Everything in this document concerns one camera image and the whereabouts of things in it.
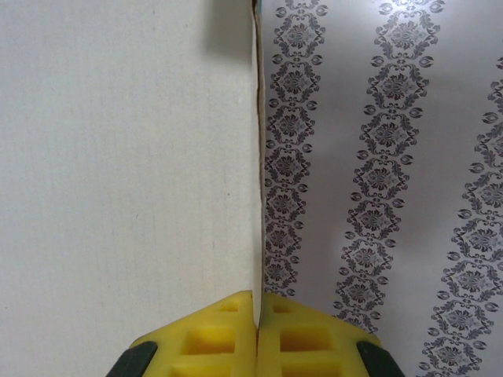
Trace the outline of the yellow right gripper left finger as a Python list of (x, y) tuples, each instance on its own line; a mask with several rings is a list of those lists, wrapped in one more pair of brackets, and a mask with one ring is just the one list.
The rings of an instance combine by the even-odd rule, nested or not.
[(250, 291), (239, 291), (136, 339), (109, 376), (251, 377), (257, 327)]

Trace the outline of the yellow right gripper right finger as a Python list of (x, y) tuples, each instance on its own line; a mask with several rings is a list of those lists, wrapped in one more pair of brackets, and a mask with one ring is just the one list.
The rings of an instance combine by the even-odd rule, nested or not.
[(264, 293), (258, 375), (393, 377), (401, 375), (401, 368), (375, 335), (288, 298)]

